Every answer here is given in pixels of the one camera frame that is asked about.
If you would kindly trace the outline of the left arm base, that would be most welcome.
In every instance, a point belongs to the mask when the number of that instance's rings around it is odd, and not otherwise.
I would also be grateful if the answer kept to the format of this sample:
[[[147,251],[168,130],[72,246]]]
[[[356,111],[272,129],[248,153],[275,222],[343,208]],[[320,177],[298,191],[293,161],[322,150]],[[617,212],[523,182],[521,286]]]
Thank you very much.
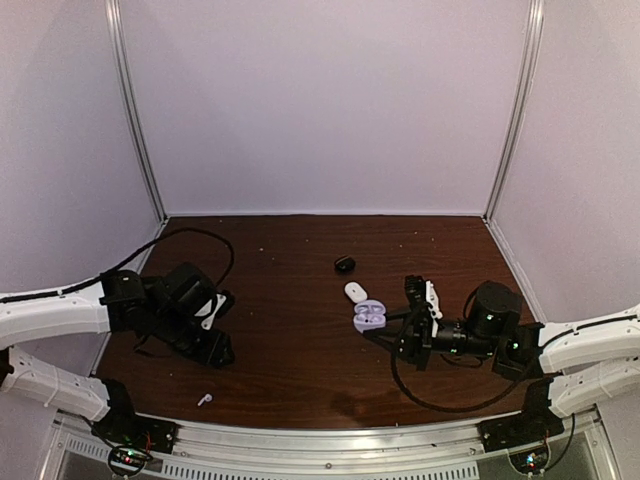
[[[130,479],[146,470],[159,471],[160,456],[171,454],[177,440],[178,425],[168,420],[135,415],[84,422],[106,445],[107,467],[118,479]]]

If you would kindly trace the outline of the white stem earbud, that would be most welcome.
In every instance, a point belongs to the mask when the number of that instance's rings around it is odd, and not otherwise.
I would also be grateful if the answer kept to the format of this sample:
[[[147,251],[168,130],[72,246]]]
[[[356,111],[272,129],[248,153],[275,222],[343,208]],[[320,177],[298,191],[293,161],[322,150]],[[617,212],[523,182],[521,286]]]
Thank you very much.
[[[375,319],[375,313],[371,310],[358,310],[354,316],[354,322],[358,324],[368,324]]]

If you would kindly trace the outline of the purple stem earbud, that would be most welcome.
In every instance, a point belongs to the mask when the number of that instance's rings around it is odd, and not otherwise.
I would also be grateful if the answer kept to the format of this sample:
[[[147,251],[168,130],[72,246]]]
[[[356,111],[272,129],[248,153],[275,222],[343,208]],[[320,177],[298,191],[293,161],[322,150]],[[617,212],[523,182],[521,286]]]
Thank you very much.
[[[213,400],[213,396],[209,393],[205,394],[197,403],[198,406],[203,406],[205,403],[209,403]]]

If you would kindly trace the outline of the purple round charging case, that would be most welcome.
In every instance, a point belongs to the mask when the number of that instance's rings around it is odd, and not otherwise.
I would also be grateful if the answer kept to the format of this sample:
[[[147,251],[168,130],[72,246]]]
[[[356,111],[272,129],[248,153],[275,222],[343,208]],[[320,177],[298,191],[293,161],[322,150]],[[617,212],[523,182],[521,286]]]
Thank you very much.
[[[378,300],[365,300],[354,306],[353,325],[359,333],[384,328],[386,307]]]

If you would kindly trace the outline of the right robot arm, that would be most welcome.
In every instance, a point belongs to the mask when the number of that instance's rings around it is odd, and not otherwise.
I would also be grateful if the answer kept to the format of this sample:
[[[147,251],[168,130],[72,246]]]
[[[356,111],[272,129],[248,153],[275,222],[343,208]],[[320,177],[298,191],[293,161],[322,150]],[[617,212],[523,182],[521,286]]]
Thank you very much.
[[[467,297],[462,316],[447,320],[432,282],[405,279],[408,306],[388,312],[379,301],[357,295],[353,325],[389,352],[391,361],[426,369],[434,354],[491,362],[533,397],[513,419],[519,440],[535,440],[551,415],[569,417],[593,404],[639,387],[639,309],[569,323],[520,321],[523,299],[506,285],[485,281]]]

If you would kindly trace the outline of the white charging case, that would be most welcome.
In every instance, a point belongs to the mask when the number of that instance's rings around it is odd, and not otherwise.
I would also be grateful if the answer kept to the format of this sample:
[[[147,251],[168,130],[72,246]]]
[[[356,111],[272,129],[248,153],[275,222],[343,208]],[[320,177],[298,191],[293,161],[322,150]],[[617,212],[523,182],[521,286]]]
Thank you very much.
[[[366,290],[355,281],[348,282],[344,286],[344,293],[346,297],[354,304],[364,302],[368,299]]]

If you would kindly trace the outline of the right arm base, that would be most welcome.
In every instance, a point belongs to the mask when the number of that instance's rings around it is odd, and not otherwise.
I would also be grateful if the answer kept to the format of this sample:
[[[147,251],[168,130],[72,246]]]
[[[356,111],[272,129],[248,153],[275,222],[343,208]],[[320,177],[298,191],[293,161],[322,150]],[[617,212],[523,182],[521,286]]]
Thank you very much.
[[[516,472],[533,476],[552,466],[549,440],[565,431],[553,414],[517,413],[478,425],[485,453],[506,450]]]

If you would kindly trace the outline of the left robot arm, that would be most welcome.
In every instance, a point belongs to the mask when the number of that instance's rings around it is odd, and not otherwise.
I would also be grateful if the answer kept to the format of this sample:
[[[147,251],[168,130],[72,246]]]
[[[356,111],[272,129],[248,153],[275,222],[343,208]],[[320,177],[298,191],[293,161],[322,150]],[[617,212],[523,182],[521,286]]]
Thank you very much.
[[[22,344],[81,333],[132,332],[141,340],[155,338],[197,364],[222,368],[235,355],[229,335],[214,323],[233,304],[229,292],[190,263],[165,276],[115,270],[57,290],[4,297],[1,390],[104,423],[121,443],[133,444],[143,436],[144,424],[124,385],[41,361]]]

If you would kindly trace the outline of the black charging case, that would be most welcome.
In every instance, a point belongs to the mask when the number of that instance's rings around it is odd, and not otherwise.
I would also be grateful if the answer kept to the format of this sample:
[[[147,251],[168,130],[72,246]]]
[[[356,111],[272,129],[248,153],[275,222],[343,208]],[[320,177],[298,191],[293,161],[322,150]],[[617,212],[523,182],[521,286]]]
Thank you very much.
[[[351,256],[343,256],[334,261],[334,270],[339,274],[348,274],[356,267],[356,261]]]

